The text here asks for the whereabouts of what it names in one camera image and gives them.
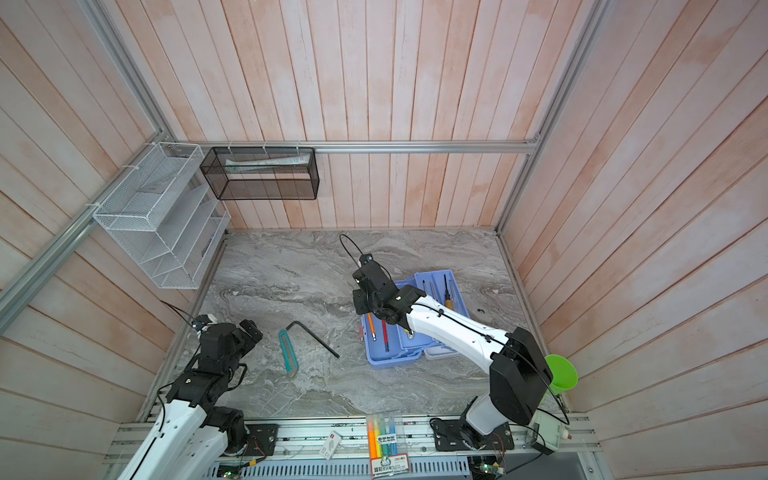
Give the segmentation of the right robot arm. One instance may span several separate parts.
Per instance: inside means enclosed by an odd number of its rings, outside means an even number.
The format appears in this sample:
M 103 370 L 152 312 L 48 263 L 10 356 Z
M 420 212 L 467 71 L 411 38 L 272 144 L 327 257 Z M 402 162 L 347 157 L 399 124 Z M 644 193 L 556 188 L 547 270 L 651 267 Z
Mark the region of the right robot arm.
M 415 286 L 399 287 L 370 254 L 363 254 L 358 264 L 353 273 L 358 314 L 371 314 L 408 332 L 427 335 L 488 374 L 489 391 L 474 400 L 464 416 L 470 431 L 487 436 L 504 423 L 530 424 L 553 380 L 530 331 L 517 327 L 507 332 L 483 325 Z

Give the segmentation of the black long hex key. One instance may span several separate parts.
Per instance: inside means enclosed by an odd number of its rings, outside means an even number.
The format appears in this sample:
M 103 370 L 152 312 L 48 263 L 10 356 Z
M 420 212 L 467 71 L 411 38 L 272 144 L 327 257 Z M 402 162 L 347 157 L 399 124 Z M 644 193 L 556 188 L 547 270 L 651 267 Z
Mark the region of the black long hex key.
M 323 339 L 321 339 L 315 332 L 313 332 L 309 327 L 307 327 L 303 322 L 301 321 L 293 321 L 290 324 L 288 324 L 285 328 L 286 331 L 290 331 L 293 327 L 299 327 L 304 332 L 306 332 L 311 338 L 313 338 L 318 344 L 320 344 L 323 348 L 325 348 L 329 353 L 331 353 L 336 359 L 340 359 L 340 354 L 334 350 L 328 343 L 326 343 Z

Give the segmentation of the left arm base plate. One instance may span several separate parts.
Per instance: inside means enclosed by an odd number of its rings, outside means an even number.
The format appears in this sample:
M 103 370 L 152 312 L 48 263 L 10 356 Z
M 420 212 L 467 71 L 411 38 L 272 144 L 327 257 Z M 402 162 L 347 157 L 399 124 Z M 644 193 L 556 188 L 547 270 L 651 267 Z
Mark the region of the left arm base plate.
M 224 456 L 269 457 L 274 454 L 278 438 L 278 424 L 246 423 L 226 427 L 223 432 L 228 441 Z

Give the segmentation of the orange handled tool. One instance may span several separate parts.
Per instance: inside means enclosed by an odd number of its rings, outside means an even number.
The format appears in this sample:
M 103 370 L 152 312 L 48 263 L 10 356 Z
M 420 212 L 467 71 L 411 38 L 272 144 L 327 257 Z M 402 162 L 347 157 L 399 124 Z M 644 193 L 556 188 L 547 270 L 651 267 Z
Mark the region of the orange handled tool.
M 367 313 L 366 318 L 367 318 L 367 324 L 369 327 L 368 330 L 369 330 L 370 337 L 372 341 L 375 342 L 377 340 L 377 334 L 376 334 L 375 322 L 374 322 L 372 313 Z

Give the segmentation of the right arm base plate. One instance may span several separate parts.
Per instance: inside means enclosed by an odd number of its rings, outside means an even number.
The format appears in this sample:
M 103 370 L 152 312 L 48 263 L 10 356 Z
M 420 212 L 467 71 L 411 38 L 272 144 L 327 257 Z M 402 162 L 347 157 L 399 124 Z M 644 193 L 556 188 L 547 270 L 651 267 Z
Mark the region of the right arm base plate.
M 502 424 L 488 435 L 474 431 L 461 419 L 431 418 L 435 449 L 439 452 L 514 449 L 514 440 L 508 424 Z

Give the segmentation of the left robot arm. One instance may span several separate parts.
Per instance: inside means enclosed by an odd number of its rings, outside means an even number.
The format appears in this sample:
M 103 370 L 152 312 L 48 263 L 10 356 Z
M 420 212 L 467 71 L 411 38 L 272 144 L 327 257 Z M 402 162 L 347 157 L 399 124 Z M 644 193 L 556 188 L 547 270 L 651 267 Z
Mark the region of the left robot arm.
M 215 323 L 204 315 L 193 321 L 200 350 L 170 384 L 159 418 L 123 469 L 122 479 L 200 479 L 219 457 L 247 449 L 244 414 L 219 406 L 234 387 L 230 382 L 263 338 L 251 320 Z

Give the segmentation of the red handled screwdriver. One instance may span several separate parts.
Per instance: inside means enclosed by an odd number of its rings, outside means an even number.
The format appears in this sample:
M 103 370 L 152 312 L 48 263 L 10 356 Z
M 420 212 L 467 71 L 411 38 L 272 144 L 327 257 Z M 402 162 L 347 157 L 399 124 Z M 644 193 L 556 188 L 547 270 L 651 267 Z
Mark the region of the red handled screwdriver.
M 385 352 L 389 352 L 390 351 L 390 345 L 389 345 L 387 323 L 384 320 L 381 320 L 381 327 L 382 327 L 382 338 L 383 338 L 383 342 L 384 342 Z

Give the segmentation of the small yellow black screwdriver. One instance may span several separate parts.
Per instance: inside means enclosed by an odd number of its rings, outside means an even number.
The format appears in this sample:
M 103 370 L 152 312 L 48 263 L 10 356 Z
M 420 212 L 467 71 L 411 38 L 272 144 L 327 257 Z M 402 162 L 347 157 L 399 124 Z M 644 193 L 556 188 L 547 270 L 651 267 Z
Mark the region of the small yellow black screwdriver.
M 450 282 L 448 281 L 447 276 L 444 276 L 443 279 L 444 279 L 444 305 L 448 309 L 453 309 L 454 304 L 453 304 L 453 295 L 452 295 Z

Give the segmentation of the teal utility knife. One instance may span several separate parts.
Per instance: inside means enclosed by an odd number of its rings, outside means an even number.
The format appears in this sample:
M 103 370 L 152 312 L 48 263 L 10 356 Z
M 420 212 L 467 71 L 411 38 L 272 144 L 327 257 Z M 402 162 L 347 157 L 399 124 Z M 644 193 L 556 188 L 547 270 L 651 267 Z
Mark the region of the teal utility knife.
M 299 363 L 287 330 L 281 330 L 278 334 L 279 344 L 283 356 L 286 374 L 294 378 L 299 371 Z

